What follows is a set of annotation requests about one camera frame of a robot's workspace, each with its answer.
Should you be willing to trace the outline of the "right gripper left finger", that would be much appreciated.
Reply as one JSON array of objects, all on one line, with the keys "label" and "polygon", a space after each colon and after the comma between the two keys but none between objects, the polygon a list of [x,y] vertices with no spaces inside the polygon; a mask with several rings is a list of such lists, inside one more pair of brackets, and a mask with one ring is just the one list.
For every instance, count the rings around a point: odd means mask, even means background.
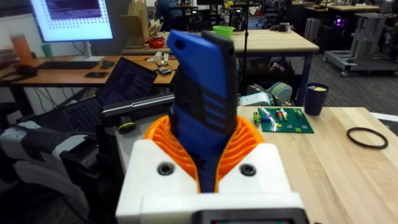
[{"label": "right gripper left finger", "polygon": [[116,218],[190,218],[199,211],[196,165],[170,128],[161,116],[133,144]]}]

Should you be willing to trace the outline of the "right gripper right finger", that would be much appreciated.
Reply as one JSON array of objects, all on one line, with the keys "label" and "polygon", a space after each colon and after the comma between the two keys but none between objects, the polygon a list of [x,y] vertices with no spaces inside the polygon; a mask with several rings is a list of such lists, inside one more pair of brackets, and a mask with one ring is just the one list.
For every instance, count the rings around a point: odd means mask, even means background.
[{"label": "right gripper right finger", "polygon": [[278,148],[266,143],[256,127],[242,116],[216,168],[219,194],[279,194],[291,188]]}]

